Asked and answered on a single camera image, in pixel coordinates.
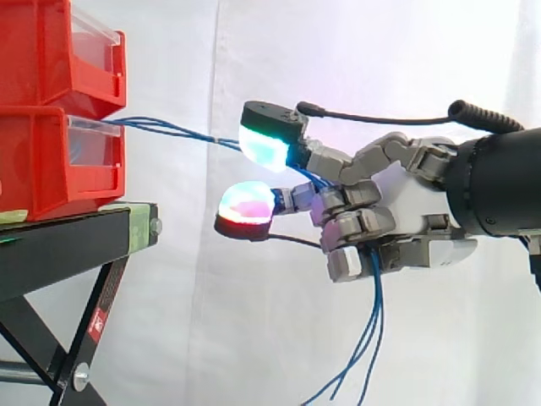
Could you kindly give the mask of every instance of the robotic hand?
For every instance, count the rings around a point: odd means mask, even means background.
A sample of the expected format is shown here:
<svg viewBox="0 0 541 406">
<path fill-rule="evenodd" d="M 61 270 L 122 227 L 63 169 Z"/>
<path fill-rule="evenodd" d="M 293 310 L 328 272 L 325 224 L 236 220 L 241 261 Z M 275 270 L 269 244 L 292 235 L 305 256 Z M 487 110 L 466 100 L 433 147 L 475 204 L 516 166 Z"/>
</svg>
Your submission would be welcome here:
<svg viewBox="0 0 541 406">
<path fill-rule="evenodd" d="M 541 129 L 523 130 L 505 116 L 457 101 L 447 121 L 493 134 L 455 145 L 393 132 L 348 156 L 304 137 L 308 115 L 327 112 L 308 103 L 289 110 L 249 101 L 239 142 L 244 154 L 263 166 L 296 167 L 329 181 L 325 187 L 273 189 L 272 215 L 310 212 L 322 229 L 333 282 L 372 275 L 366 247 L 378 252 L 383 273 L 431 268 L 472 254 L 474 235 L 519 238 L 539 280 Z"/>
<path fill-rule="evenodd" d="M 449 266 L 477 247 L 441 191 L 456 157 L 450 140 L 408 140 L 390 133 L 354 157 L 319 142 L 307 147 L 306 169 L 333 185 L 277 190 L 277 214 L 310 210 L 312 223 L 322 228 L 321 248 L 333 282 L 371 275 L 369 255 L 358 252 L 366 244 L 378 251 L 383 273 L 404 266 Z"/>
</svg>

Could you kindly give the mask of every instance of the red storage bin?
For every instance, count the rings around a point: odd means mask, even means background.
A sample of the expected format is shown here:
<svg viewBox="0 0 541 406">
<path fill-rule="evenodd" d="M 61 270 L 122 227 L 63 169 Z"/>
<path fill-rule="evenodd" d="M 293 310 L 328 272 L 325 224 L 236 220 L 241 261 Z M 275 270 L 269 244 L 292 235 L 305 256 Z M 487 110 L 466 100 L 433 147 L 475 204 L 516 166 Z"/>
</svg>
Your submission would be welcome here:
<svg viewBox="0 0 541 406">
<path fill-rule="evenodd" d="M 0 0 L 0 106 L 102 119 L 126 106 L 124 35 L 69 0 Z"/>
<path fill-rule="evenodd" d="M 0 223 L 96 211 L 123 196 L 124 128 L 58 107 L 0 107 Z"/>
</svg>

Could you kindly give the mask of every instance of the blue wire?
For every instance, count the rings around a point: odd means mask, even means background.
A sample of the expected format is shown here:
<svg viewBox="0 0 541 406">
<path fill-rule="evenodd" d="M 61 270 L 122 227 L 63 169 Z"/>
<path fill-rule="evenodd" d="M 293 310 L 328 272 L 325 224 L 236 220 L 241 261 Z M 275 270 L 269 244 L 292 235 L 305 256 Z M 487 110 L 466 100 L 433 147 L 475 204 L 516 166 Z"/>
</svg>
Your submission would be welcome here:
<svg viewBox="0 0 541 406">
<path fill-rule="evenodd" d="M 382 298 L 380 307 L 380 331 L 378 333 L 378 341 L 375 344 L 374 354 L 372 355 L 372 359 L 370 360 L 369 370 L 366 373 L 366 377 L 364 378 L 363 391 L 361 392 L 361 397 L 358 400 L 357 406 L 361 406 L 361 404 L 363 404 L 364 398 L 366 397 L 366 393 L 369 389 L 370 377 L 372 376 L 372 371 L 374 370 L 375 361 L 378 358 L 378 354 L 380 353 L 381 341 L 383 340 L 383 331 L 385 326 L 385 311 L 383 309 L 383 288 L 381 285 L 380 262 L 378 259 L 378 255 L 375 253 L 375 251 L 372 251 L 372 262 L 374 263 L 374 278 L 376 279 L 376 281 L 378 281 Z"/>
<path fill-rule="evenodd" d="M 324 187 L 327 186 L 327 184 L 325 184 L 322 179 L 318 178 L 313 173 L 308 172 L 308 171 L 306 171 L 304 169 L 301 169 L 299 167 L 295 167 L 294 169 L 297 172 L 299 172 L 301 175 L 303 175 L 305 178 L 307 178 L 309 181 L 311 181 L 315 185 L 316 188 L 323 189 Z"/>
<path fill-rule="evenodd" d="M 151 133 L 172 135 L 175 137 L 189 138 L 192 140 L 201 140 L 210 143 L 216 143 L 218 145 L 224 146 L 234 151 L 241 151 L 238 147 L 238 140 L 233 140 L 229 138 L 219 138 L 215 139 L 209 135 L 204 135 L 191 129 L 185 129 L 179 127 L 173 123 L 169 123 L 165 120 L 160 120 L 159 118 L 151 118 L 145 116 L 133 116 L 126 118 L 118 118 L 114 120 L 103 120 L 103 123 L 116 124 L 116 125 L 125 125 L 128 127 L 133 127 L 135 129 L 141 129 L 143 131 L 149 131 Z M 163 129 L 154 129 L 152 127 L 162 127 L 164 129 L 171 129 L 174 131 L 166 131 Z M 301 173 L 309 181 L 311 181 L 317 189 L 323 189 L 332 184 L 324 179 L 318 178 L 316 175 L 305 171 L 303 169 L 296 169 L 297 172 Z"/>
<path fill-rule="evenodd" d="M 372 341 L 372 337 L 374 336 L 375 328 L 377 326 L 377 321 L 378 321 L 378 319 L 380 319 L 380 332 L 379 332 L 379 336 L 378 336 L 378 342 L 376 344 L 376 350 L 374 351 L 374 355 L 373 355 L 372 359 L 370 360 L 369 371 L 367 373 L 367 376 L 365 378 L 365 382 L 364 382 L 364 385 L 363 385 L 363 394 L 361 395 L 361 400 L 359 401 L 358 405 L 360 405 L 362 403 L 362 401 L 364 400 L 364 397 L 366 396 L 370 376 L 372 374 L 372 369 L 374 368 L 375 360 L 377 358 L 377 353 L 379 352 L 380 346 L 381 346 L 381 340 L 382 340 L 382 337 L 383 337 L 383 321 L 384 321 L 383 314 L 382 314 L 383 313 L 383 289 L 381 287 L 380 264 L 379 264 L 379 261 L 378 261 L 378 256 L 374 251 L 371 253 L 371 256 L 372 256 L 372 261 L 373 261 L 373 264 L 374 264 L 374 307 L 372 309 L 373 313 L 370 316 L 369 322 L 368 322 L 367 326 L 364 329 L 363 335 L 359 339 L 359 343 L 358 343 L 357 347 L 355 348 L 355 351 L 353 351 L 352 358 L 349 360 L 346 368 L 344 368 L 344 370 L 342 372 L 340 372 L 334 378 L 332 378 L 329 382 L 327 382 L 327 384 L 325 384 L 313 397 L 311 397 L 306 402 L 302 403 L 302 405 L 311 404 L 314 400 L 319 398 L 329 387 L 331 387 L 336 381 L 339 381 L 339 384 L 338 384 L 337 388 L 335 389 L 335 391 L 331 395 L 331 400 L 334 399 L 334 397 L 336 396 L 336 393 L 338 391 L 338 387 L 340 386 L 340 382 L 342 382 L 342 380 L 344 379 L 346 374 L 349 372 L 349 370 L 351 370 L 355 366 L 355 364 L 357 364 L 357 362 L 363 357 L 364 353 L 366 352 L 369 344 Z M 368 340 L 365 343 L 365 345 L 363 346 L 363 348 L 361 349 L 360 353 L 356 354 L 357 351 L 358 351 L 358 348 L 360 347 L 360 343 L 362 343 L 363 338 L 366 337 L 366 331 L 367 331 L 368 328 L 370 328 L 370 333 L 369 333 Z"/>
<path fill-rule="evenodd" d="M 133 122 L 133 123 L 137 123 L 139 121 L 146 121 L 147 123 L 142 123 L 142 124 L 160 125 L 160 126 L 165 127 L 165 128 L 175 129 L 177 131 L 182 131 L 183 133 L 190 134 L 190 135 L 192 135 L 194 137 L 212 138 L 212 137 L 209 137 L 208 135 L 204 135 L 204 134 L 198 133 L 196 131 L 193 131 L 192 129 L 186 129 L 184 127 L 179 127 L 176 124 L 169 123 L 168 121 L 160 120 L 159 118 L 146 117 L 146 116 L 133 116 L 133 117 L 118 118 L 118 119 L 113 120 L 113 121 L 124 121 L 124 122 Z M 232 140 L 232 139 L 224 139 L 224 140 L 238 143 L 238 141 Z"/>
<path fill-rule="evenodd" d="M 372 307 L 372 314 L 370 315 L 369 322 L 367 323 L 366 327 L 364 328 L 363 334 L 361 335 L 361 338 L 358 340 L 357 346 L 353 350 L 352 357 L 347 362 L 347 367 L 344 369 L 344 371 L 339 375 L 340 380 L 338 381 L 338 384 L 335 387 L 335 390 L 333 391 L 331 395 L 331 400 L 335 399 L 336 394 L 340 390 L 340 387 L 342 386 L 342 383 L 344 382 L 344 379 L 346 378 L 347 373 L 353 368 L 353 366 L 363 357 L 364 353 L 366 353 L 366 350 L 368 349 L 370 343 L 372 342 L 372 338 L 375 334 L 375 327 L 377 325 L 378 316 L 380 315 L 380 308 L 381 308 L 381 295 L 380 295 L 380 289 L 378 289 L 378 285 L 374 280 L 374 306 Z M 368 340 L 365 342 L 366 335 L 369 334 Z"/>
</svg>

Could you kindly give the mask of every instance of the white backdrop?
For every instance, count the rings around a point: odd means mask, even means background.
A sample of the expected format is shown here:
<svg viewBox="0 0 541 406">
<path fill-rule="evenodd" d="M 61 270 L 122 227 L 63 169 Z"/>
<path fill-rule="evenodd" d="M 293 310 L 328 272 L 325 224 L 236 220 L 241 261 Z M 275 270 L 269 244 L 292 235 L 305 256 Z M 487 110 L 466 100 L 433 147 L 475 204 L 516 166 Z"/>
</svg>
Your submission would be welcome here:
<svg viewBox="0 0 541 406">
<path fill-rule="evenodd" d="M 464 98 L 540 125 L 535 0 L 76 0 L 128 36 L 129 108 L 235 136 L 243 102 L 430 117 Z M 388 128 L 312 120 L 311 136 L 353 153 Z M 410 136 L 478 134 L 448 125 Z M 371 281 L 333 285 L 325 257 L 282 242 L 226 240 L 223 191 L 270 175 L 195 141 L 128 133 L 128 198 L 156 201 L 164 233 L 130 259 L 96 356 L 108 404 L 295 405 L 347 362 L 368 319 Z M 277 232 L 316 240 L 306 216 Z M 33 294 L 67 343 L 95 273 Z M 384 278 L 385 341 L 367 405 L 537 405 L 541 304 L 522 247 L 485 241 L 460 266 Z M 12 358 L 7 350 L 1 355 Z M 358 398 L 366 363 L 335 404 Z M 317 404 L 328 404 L 327 398 Z M 0 385 L 0 404 L 46 390 Z"/>
</svg>

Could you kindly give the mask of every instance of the metal screw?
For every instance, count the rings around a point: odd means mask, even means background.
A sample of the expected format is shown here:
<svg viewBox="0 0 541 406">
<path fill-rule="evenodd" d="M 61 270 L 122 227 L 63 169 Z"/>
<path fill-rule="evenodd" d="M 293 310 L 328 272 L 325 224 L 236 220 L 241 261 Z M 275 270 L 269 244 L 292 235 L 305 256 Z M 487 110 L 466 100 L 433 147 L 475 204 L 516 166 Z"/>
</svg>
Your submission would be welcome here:
<svg viewBox="0 0 541 406">
<path fill-rule="evenodd" d="M 74 389 L 77 392 L 83 392 L 90 382 L 90 367 L 83 362 L 77 365 L 74 372 Z"/>
<path fill-rule="evenodd" d="M 150 220 L 150 232 L 152 235 L 160 235 L 163 230 L 163 223 L 159 218 L 153 218 Z"/>
</svg>

